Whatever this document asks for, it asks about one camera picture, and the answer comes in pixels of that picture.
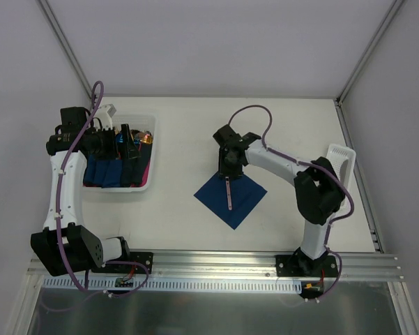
robotic arm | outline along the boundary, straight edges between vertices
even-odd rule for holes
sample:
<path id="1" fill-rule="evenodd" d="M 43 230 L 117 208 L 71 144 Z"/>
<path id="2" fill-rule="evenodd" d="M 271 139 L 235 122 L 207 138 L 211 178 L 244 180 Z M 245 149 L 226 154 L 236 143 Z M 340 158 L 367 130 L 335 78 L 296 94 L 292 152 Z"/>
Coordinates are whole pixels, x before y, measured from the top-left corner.
<path id="1" fill-rule="evenodd" d="M 243 175 L 243 166 L 248 164 L 268 170 L 294 186 L 299 212 L 305 218 L 303 242 L 285 267 L 293 269 L 299 276 L 312 276 L 327 258 L 325 238 L 327 222 L 345 198 L 336 183 L 315 167 L 299 165 L 282 155 L 267 150 L 261 137 L 248 133 L 243 137 L 229 125 L 223 126 L 214 134 L 219 144 L 218 175 L 229 180 Z M 327 158 L 320 157 L 313 164 L 331 172 L 335 171 Z"/>
<path id="2" fill-rule="evenodd" d="M 31 235 L 31 247 L 52 276 L 67 273 L 56 238 L 58 214 L 55 202 L 59 173 L 63 174 L 60 201 L 62 242 L 72 270 L 97 269 L 108 260 L 129 260 L 130 250 L 123 237 L 100 239 L 85 228 L 82 217 L 82 180 L 89 155 L 93 154 L 96 160 L 118 157 L 133 159 L 139 156 L 127 124 L 121 125 L 122 143 L 116 143 L 112 126 L 115 111 L 113 105 L 103 105 L 98 109 L 94 119 L 99 120 L 100 129 L 91 124 L 73 149 L 64 171 L 61 171 L 61 164 L 86 123 L 88 110 L 83 107 L 61 109 L 62 124 L 56 127 L 55 135 L 47 142 L 52 166 L 51 198 L 43 231 Z"/>

white table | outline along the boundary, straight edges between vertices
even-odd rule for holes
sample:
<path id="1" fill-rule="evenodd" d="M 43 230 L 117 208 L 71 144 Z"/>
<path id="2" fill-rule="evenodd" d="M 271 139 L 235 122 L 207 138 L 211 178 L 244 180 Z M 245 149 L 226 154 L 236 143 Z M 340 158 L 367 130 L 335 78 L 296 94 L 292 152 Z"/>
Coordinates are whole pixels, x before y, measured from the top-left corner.
<path id="1" fill-rule="evenodd" d="M 247 176 L 268 192 L 249 216 L 232 230 L 194 194 L 217 171 L 214 132 L 237 109 L 262 104 L 273 113 L 267 141 L 295 156 L 325 156 L 330 143 L 344 145 L 332 100 L 259 98 L 109 97 L 118 115 L 154 113 L 158 152 L 153 181 L 145 193 L 84 192 L 84 220 L 101 237 L 124 236 L 130 248 L 207 251 L 293 251 L 303 236 L 303 217 L 294 188 L 274 174 L 247 166 Z M 246 110 L 232 124 L 241 135 L 262 134 L 268 115 Z M 373 252 L 374 245 L 353 178 L 355 214 L 334 225 L 330 247 L 341 252 Z"/>

perforated metal strip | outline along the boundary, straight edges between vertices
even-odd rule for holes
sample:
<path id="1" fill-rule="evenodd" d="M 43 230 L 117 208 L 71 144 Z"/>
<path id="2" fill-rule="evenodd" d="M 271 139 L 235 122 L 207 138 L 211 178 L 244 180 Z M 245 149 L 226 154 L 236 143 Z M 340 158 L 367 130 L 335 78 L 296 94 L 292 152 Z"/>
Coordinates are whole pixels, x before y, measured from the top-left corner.
<path id="1" fill-rule="evenodd" d="M 84 277 L 78 276 L 79 282 L 84 284 Z M 144 280 L 135 278 L 133 285 L 136 287 Z M 115 288 L 116 277 L 93 276 L 89 279 L 90 290 L 127 290 Z M 46 276 L 44 288 L 71 288 L 75 289 L 68 276 Z M 191 278 L 152 278 L 142 288 L 144 291 L 174 291 L 174 292 L 260 292 L 300 294 L 300 281 L 289 280 L 226 280 L 226 279 L 191 279 Z"/>

white basket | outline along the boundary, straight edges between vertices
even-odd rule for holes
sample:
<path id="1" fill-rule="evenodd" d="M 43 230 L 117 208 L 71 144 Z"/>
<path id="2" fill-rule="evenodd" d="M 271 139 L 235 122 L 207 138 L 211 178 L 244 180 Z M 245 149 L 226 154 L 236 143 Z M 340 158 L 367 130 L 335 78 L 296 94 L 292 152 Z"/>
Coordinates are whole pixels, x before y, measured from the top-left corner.
<path id="1" fill-rule="evenodd" d="M 105 193 L 131 193 L 145 191 L 151 183 L 153 178 L 153 166 L 155 164 L 155 154 L 158 144 L 158 119 L 152 114 L 130 114 L 130 115 L 115 115 L 112 117 L 113 126 L 121 129 L 121 124 L 128 124 L 130 129 L 137 129 L 139 131 L 150 131 L 153 136 L 153 146 L 151 153 L 151 160 L 148 166 L 147 182 L 142 187 L 85 187 L 84 189 L 91 192 L 105 192 Z"/>
<path id="2" fill-rule="evenodd" d="M 353 168 L 355 167 L 356 152 L 348 147 L 338 144 L 330 144 L 327 152 L 327 159 L 333 166 L 334 171 L 342 185 L 350 192 Z M 349 213 L 350 202 L 347 199 L 341 204 L 338 216 Z"/>

gray floor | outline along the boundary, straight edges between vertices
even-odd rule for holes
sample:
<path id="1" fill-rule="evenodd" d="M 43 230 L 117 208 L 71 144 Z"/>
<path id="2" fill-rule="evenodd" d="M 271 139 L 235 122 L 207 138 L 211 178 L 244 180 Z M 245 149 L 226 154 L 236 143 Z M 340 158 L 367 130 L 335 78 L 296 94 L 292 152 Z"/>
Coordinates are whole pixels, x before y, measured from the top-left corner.
<path id="1" fill-rule="evenodd" d="M 80 302 L 76 290 L 42 293 L 51 308 Z M 138 292 L 93 297 L 67 313 L 36 307 L 29 334 L 401 334 L 385 283 L 340 283 L 320 304 L 294 295 Z"/>

